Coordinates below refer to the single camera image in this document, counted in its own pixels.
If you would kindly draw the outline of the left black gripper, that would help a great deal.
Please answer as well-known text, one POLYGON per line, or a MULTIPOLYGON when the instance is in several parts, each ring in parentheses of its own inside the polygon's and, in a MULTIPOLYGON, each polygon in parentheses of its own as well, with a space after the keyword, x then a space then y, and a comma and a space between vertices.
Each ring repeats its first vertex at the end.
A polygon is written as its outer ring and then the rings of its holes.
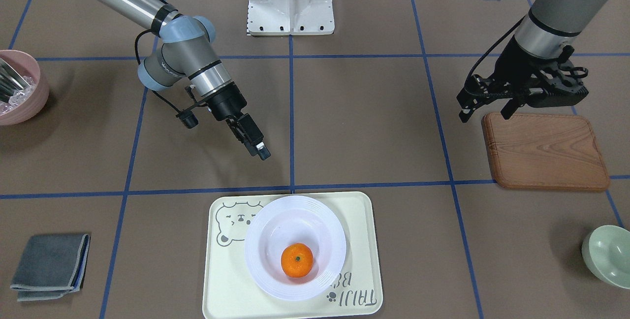
POLYGON ((463 94, 457 95, 461 108, 458 116, 462 123, 467 123, 478 108, 500 99, 507 99, 501 115, 504 119, 510 119, 519 108, 527 105, 532 74, 546 67, 558 67, 554 60, 531 56, 518 45, 515 37, 511 37, 497 58, 493 73, 487 78, 474 72, 483 60, 484 57, 481 57, 471 68, 463 94))

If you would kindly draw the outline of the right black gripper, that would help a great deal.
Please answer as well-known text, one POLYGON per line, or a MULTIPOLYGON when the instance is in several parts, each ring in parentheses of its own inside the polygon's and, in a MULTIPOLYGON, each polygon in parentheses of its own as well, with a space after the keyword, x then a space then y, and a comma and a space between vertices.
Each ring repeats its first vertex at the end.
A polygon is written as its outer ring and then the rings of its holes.
POLYGON ((242 112, 247 102, 235 83, 226 84, 209 95, 207 104, 215 119, 226 122, 251 156, 259 156, 261 160, 270 157, 271 153, 265 142, 259 142, 259 128, 250 115, 242 112))

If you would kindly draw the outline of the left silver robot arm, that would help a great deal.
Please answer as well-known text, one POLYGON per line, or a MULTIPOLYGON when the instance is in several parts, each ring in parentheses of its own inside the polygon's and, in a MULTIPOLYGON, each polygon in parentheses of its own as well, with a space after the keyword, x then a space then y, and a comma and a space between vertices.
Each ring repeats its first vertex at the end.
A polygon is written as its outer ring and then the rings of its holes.
POLYGON ((589 70, 570 57, 573 42, 608 0, 534 0, 529 11, 501 39, 507 44, 489 77, 471 68, 457 95, 459 119, 466 123, 475 110, 499 99, 510 119, 522 106, 574 106, 589 94, 583 80, 589 70))

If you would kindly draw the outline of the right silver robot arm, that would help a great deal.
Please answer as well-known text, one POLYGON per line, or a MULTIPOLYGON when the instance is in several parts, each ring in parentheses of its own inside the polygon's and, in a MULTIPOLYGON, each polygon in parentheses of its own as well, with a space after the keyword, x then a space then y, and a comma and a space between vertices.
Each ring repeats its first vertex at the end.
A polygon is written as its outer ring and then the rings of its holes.
POLYGON ((224 121, 252 156, 270 157, 264 135, 252 117, 243 112, 246 99, 227 72, 212 43, 216 30, 202 16, 181 14, 165 0, 98 0, 113 11, 135 22, 144 33, 151 32, 162 41, 160 49, 139 59, 139 80, 155 95, 188 79, 185 90, 192 105, 176 109, 176 117, 194 128, 195 108, 207 108, 214 119, 224 121))

